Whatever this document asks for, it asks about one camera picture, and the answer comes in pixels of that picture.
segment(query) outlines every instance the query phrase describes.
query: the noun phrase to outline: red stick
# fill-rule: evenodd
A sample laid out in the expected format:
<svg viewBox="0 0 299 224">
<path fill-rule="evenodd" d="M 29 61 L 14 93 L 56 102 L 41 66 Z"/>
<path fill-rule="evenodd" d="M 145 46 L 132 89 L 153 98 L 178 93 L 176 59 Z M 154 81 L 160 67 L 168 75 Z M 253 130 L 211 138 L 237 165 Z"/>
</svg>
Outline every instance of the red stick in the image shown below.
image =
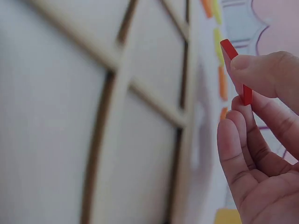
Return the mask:
<svg viewBox="0 0 299 224">
<path fill-rule="evenodd" d="M 240 86 L 240 84 L 234 79 L 234 77 L 231 76 L 230 72 L 230 62 L 234 57 L 238 55 L 238 52 L 235 50 L 234 46 L 228 39 L 221 41 L 220 45 L 228 74 L 231 77 L 238 94 L 240 94 L 240 88 L 242 88 L 241 98 L 244 105 L 247 106 L 252 103 L 252 90 L 245 85 Z"/>
</svg>

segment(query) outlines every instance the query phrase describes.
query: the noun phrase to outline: hand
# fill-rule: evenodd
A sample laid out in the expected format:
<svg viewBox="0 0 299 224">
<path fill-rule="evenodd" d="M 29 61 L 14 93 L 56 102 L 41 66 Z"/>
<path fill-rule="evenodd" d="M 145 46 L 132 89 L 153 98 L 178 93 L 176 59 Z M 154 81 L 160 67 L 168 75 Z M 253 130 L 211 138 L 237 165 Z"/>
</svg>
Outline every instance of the hand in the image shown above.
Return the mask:
<svg viewBox="0 0 299 224">
<path fill-rule="evenodd" d="M 252 88 L 253 102 L 240 97 L 218 125 L 219 158 L 243 224 L 299 223 L 299 163 L 271 152 L 254 111 L 277 139 L 299 159 L 299 58 L 286 52 L 237 56 L 232 75 Z M 280 98 L 296 114 L 273 99 Z"/>
</svg>

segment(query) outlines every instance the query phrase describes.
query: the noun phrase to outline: yellow sticker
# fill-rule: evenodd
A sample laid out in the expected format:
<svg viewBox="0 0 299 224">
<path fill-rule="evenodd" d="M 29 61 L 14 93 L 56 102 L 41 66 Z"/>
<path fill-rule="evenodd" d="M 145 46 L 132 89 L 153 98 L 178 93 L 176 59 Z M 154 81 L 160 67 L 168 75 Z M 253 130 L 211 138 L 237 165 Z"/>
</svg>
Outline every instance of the yellow sticker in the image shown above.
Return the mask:
<svg viewBox="0 0 299 224">
<path fill-rule="evenodd" d="M 242 224 L 238 210 L 219 209 L 214 224 Z"/>
<path fill-rule="evenodd" d="M 212 12 L 216 19 L 216 22 L 221 25 L 222 24 L 222 13 L 221 13 L 221 7 L 217 0 L 212 1 Z"/>
<path fill-rule="evenodd" d="M 224 58 L 223 58 L 223 54 L 222 54 L 222 50 L 221 50 L 221 45 L 220 45 L 220 41 L 222 41 L 222 35 L 221 32 L 219 30 L 219 28 L 215 28 L 214 29 L 214 45 L 215 45 L 215 51 L 217 54 L 217 57 L 219 59 L 220 65 L 224 66 Z"/>
</svg>

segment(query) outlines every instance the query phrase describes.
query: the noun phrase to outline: orange sticker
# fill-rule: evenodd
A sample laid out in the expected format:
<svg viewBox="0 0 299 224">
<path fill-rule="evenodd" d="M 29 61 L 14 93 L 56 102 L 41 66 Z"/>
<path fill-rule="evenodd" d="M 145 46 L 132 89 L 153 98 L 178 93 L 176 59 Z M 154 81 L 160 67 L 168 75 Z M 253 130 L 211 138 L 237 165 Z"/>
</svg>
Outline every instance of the orange sticker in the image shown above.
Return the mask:
<svg viewBox="0 0 299 224">
<path fill-rule="evenodd" d="M 228 108 L 227 108 L 227 107 L 224 107 L 224 108 L 221 110 L 220 120 L 225 119 L 227 113 L 228 113 Z"/>
<path fill-rule="evenodd" d="M 201 0 L 201 3 L 202 3 L 202 6 L 204 7 L 207 18 L 212 18 L 213 17 L 212 1 L 211 0 Z"/>
</svg>

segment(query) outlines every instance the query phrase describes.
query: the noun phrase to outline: knuckle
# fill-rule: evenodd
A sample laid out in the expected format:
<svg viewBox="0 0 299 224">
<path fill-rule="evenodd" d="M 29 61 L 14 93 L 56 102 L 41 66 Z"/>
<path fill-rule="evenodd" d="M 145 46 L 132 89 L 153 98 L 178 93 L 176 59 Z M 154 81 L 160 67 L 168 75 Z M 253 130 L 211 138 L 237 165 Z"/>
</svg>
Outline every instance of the knuckle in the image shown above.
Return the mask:
<svg viewBox="0 0 299 224">
<path fill-rule="evenodd" d="M 277 80 L 280 80 L 290 69 L 289 65 L 293 58 L 294 55 L 286 51 L 273 53 L 273 72 L 271 72 L 271 74 Z"/>
<path fill-rule="evenodd" d="M 251 175 L 249 173 L 249 170 L 244 170 L 244 171 L 240 171 L 238 173 L 236 173 L 233 178 L 231 179 L 230 185 L 236 185 L 243 177 L 247 176 L 247 175 Z"/>
<path fill-rule="evenodd" d="M 259 163 L 263 158 L 265 158 L 269 154 L 268 145 L 266 142 L 262 142 L 262 144 L 258 147 L 257 153 L 252 156 L 252 159 L 255 163 Z"/>
<path fill-rule="evenodd" d="M 288 135 L 290 129 L 295 124 L 296 118 L 293 116 L 285 118 L 279 125 L 279 130 L 276 134 L 278 139 L 283 139 Z"/>
</svg>

